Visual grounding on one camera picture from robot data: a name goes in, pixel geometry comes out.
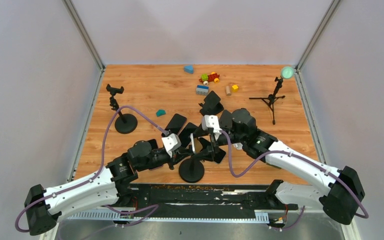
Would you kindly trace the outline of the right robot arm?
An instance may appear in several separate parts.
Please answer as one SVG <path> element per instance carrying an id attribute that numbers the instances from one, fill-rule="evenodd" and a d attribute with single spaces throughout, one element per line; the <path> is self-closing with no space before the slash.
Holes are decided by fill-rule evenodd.
<path id="1" fill-rule="evenodd" d="M 272 191 L 265 195 L 266 204 L 278 209 L 283 204 L 318 208 L 331 219 L 350 225 L 354 217 L 369 218 L 362 201 L 365 191 L 358 172 L 345 166 L 340 169 L 293 150 L 273 135 L 261 130 L 256 119 L 245 108 L 224 110 L 221 117 L 204 115 L 200 126 L 189 138 L 210 136 L 210 147 L 227 146 L 232 176 L 240 178 L 257 162 L 286 170 L 305 180 L 306 185 L 275 180 Z M 244 151 L 253 162 L 241 173 L 233 170 L 232 148 Z"/>

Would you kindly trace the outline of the teal smartphone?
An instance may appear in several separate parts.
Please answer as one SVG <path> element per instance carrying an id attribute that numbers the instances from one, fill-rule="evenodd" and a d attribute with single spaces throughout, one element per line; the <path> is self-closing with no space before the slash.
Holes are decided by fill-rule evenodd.
<path id="1" fill-rule="evenodd" d="M 203 161 L 210 161 L 216 164 L 220 164 L 224 157 L 226 156 L 226 152 L 220 149 L 219 145 L 214 141 L 208 141 L 202 137 L 198 138 L 199 143 L 202 146 L 202 149 L 197 154 L 198 159 Z"/>

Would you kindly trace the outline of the pink phone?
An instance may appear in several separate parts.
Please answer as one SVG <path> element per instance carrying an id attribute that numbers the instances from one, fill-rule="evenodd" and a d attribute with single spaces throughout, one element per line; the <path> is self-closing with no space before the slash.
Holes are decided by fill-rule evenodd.
<path id="1" fill-rule="evenodd" d="M 175 113 L 164 130 L 170 134 L 179 134 L 186 122 L 187 118 L 185 116 Z"/>

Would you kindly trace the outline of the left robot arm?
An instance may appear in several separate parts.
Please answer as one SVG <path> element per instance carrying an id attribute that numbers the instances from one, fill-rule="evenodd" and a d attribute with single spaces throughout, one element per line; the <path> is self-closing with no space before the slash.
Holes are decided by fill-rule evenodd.
<path id="1" fill-rule="evenodd" d="M 213 159 L 218 146 L 203 138 L 198 140 L 201 150 L 190 143 L 183 146 L 175 134 L 163 138 L 163 147 L 158 147 L 155 139 L 140 140 L 127 152 L 85 177 L 47 188 L 41 184 L 34 185 L 27 194 L 23 211 L 16 218 L 15 227 L 19 232 L 37 236 L 84 210 L 116 203 L 122 207 L 129 206 L 133 201 L 129 186 L 138 179 L 138 172 L 163 165 L 174 169 L 178 163 L 183 166 L 196 160 Z M 20 227 L 22 215 L 26 215 L 27 229 Z"/>

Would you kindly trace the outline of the purple phone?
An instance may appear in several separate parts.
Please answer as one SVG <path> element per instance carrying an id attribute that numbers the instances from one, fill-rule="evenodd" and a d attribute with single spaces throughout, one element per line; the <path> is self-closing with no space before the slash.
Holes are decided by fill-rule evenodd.
<path id="1" fill-rule="evenodd" d="M 150 140 L 148 140 L 147 142 L 150 144 L 152 150 L 155 150 L 155 149 L 158 149 L 158 148 L 159 148 L 156 139 L 150 139 Z"/>

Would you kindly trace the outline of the tall black round-base stand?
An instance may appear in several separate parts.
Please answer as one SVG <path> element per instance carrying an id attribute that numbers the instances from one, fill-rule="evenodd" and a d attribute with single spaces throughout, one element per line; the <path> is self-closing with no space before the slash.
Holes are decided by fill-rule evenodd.
<path id="1" fill-rule="evenodd" d="M 199 182 L 205 174 L 205 167 L 201 160 L 211 159 L 215 156 L 215 151 L 209 146 L 200 152 L 194 152 L 193 148 L 189 146 L 187 150 L 190 153 L 190 158 L 184 159 L 178 169 L 180 178 L 187 183 Z"/>

